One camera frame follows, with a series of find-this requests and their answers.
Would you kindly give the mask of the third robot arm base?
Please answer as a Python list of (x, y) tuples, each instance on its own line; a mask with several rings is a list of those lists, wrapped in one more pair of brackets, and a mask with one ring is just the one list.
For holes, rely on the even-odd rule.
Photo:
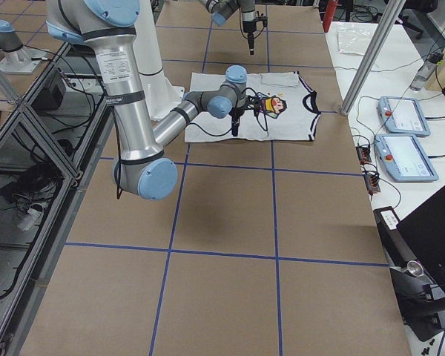
[(9, 74), (31, 74), (40, 63), (46, 62), (46, 52), (25, 47), (15, 28), (0, 19), (0, 71)]

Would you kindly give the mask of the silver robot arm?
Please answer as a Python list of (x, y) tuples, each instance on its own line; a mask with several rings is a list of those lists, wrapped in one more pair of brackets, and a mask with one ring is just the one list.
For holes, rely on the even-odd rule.
[(232, 65), (213, 91), (191, 91), (156, 125), (145, 101), (134, 41), (144, 46), (141, 63), (159, 75), (162, 63), (149, 1), (47, 1), (48, 33), (69, 44), (86, 45), (95, 53), (104, 82), (106, 105), (113, 111), (118, 157), (113, 179), (118, 192), (161, 200), (174, 189), (178, 170), (164, 156), (172, 142), (200, 113), (238, 124), (247, 109), (247, 72)]
[(212, 22), (223, 26), (236, 12), (239, 12), (239, 26), (248, 43), (248, 51), (254, 55), (255, 39), (268, 26), (268, 17), (256, 11), (253, 0), (201, 0), (200, 4), (211, 14)]

